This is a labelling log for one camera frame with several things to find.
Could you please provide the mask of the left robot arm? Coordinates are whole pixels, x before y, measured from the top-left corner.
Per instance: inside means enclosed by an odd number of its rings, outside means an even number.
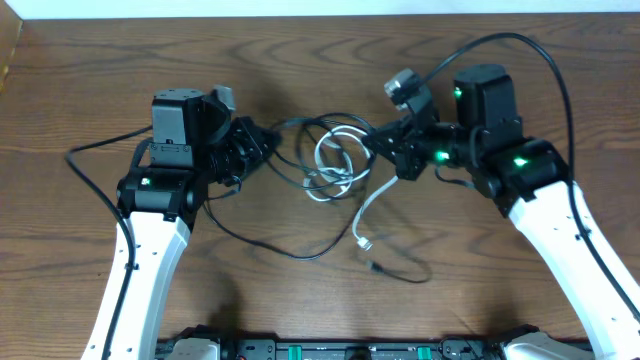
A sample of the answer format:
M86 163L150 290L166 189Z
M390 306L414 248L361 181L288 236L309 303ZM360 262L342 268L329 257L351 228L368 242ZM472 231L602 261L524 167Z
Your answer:
M238 191L279 137L234 116L230 88L155 93L152 137L136 147L112 205L114 259L86 359L151 359L173 274L212 183Z

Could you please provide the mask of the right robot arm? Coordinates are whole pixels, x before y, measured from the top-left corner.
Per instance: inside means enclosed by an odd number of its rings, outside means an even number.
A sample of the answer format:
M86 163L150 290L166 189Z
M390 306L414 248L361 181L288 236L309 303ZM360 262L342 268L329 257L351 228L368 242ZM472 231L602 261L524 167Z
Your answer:
M533 245L576 312L591 345L572 348L539 330L497 344L504 359L636 359L639 285L593 219L569 166L554 146L523 134L505 68L481 64L454 78L457 120L440 120L432 94L411 69L384 90L403 118L363 142L416 180L428 165L463 168L465 185L492 200Z

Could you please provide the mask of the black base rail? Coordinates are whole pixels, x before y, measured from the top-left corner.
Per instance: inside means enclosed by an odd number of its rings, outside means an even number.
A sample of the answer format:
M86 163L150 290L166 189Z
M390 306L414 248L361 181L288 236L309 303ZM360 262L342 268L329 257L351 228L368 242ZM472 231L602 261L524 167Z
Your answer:
M156 359L220 360L426 360L593 359L586 341L562 342L532 325L493 338L285 339L271 333L223 333L204 325L187 328L156 345Z

